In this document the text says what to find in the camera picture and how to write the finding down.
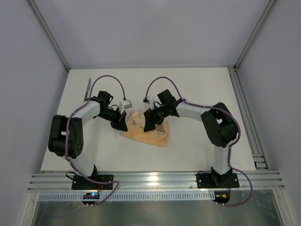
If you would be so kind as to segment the orange cloth napkin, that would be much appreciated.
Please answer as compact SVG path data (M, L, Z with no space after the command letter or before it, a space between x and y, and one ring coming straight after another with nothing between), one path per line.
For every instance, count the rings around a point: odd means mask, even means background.
M169 121L164 121L161 125L155 126L152 131L144 132L145 117L141 111L131 111L126 116L127 132L122 132L122 135L131 140L165 147L169 139L170 124Z

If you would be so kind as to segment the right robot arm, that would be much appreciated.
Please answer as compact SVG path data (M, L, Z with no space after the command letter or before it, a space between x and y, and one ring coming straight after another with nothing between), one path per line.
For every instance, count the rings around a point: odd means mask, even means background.
M234 143L240 129L224 103L201 106L189 103L186 99L176 99L169 90L157 94L160 105L147 97L144 103L150 105L143 114L145 117L144 132L155 130L168 116L189 118L203 123L206 134L214 145L214 163L211 167L211 181L215 186L225 186L231 177L233 169L229 163L231 145Z

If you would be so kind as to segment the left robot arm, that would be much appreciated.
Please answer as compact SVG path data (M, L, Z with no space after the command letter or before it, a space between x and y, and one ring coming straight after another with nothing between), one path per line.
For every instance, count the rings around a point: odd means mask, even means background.
M99 117L110 122L113 129L128 131L126 109L132 107L130 100L120 101L117 109L110 106L113 96L99 91L96 97L89 97L83 105L69 116L55 115L52 118L48 150L64 158L76 171L81 180L95 184L107 184L97 179L97 167L83 153L83 127L90 120Z

